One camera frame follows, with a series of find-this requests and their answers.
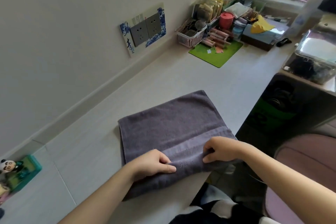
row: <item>baseboard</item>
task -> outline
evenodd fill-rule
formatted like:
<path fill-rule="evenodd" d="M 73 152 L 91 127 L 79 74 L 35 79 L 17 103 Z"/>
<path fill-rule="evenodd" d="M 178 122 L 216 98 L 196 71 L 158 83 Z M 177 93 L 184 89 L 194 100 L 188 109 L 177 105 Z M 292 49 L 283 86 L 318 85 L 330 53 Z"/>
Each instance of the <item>baseboard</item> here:
<path fill-rule="evenodd" d="M 16 146 L 13 150 L 6 153 L 2 158 L 18 160 L 27 154 L 33 154 L 39 148 L 56 137 L 59 133 L 85 115 L 97 104 L 102 102 L 111 93 L 125 84 L 128 80 L 134 77 L 137 73 L 143 70 L 146 66 L 161 56 L 168 48 L 176 43 L 175 35 L 168 38 L 155 49 L 143 55 L 137 62 L 126 67 L 116 76 L 97 88 L 91 94 L 83 98 L 81 101 L 73 105 L 63 114 L 58 116 L 51 123 L 45 125 L 42 129 L 34 133 L 31 137 Z"/>

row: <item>chair seat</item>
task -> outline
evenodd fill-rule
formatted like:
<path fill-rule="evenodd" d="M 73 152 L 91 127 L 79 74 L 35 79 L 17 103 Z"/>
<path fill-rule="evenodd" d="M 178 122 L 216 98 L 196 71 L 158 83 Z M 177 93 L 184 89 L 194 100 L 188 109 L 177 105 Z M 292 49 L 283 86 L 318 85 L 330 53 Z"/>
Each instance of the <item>chair seat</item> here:
<path fill-rule="evenodd" d="M 336 191 L 336 139 L 306 134 L 284 143 L 275 159 L 323 186 Z M 267 188 L 265 197 L 267 214 L 282 224 L 303 224 L 296 214 Z"/>

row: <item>black and white fabric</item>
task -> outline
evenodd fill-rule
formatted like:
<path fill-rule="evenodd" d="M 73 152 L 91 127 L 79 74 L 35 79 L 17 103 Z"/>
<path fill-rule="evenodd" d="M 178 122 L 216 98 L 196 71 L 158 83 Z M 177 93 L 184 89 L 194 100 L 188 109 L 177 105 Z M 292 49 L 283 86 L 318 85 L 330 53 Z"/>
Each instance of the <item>black and white fabric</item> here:
<path fill-rule="evenodd" d="M 224 192 L 207 185 L 200 205 L 192 205 L 170 224 L 279 224 L 243 205 L 233 202 Z"/>

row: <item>panda figurine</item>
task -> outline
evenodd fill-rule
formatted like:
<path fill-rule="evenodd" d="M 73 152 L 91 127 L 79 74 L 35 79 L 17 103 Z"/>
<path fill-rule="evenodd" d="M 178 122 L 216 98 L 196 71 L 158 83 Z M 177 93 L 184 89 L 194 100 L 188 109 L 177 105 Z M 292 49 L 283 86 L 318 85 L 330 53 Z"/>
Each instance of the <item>panda figurine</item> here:
<path fill-rule="evenodd" d="M 19 172 L 23 169 L 23 161 L 14 162 L 12 160 L 3 159 L 0 163 L 0 172 L 9 173 L 11 171 Z"/>

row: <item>red lid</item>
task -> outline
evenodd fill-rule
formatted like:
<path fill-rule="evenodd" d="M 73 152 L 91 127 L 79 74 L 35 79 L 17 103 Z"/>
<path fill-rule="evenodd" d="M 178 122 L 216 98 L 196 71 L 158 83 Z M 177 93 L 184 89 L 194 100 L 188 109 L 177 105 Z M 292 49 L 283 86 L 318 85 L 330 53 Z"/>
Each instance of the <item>red lid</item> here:
<path fill-rule="evenodd" d="M 224 12 L 220 15 L 220 17 L 225 20 L 232 20 L 234 18 L 234 15 L 232 13 Z"/>

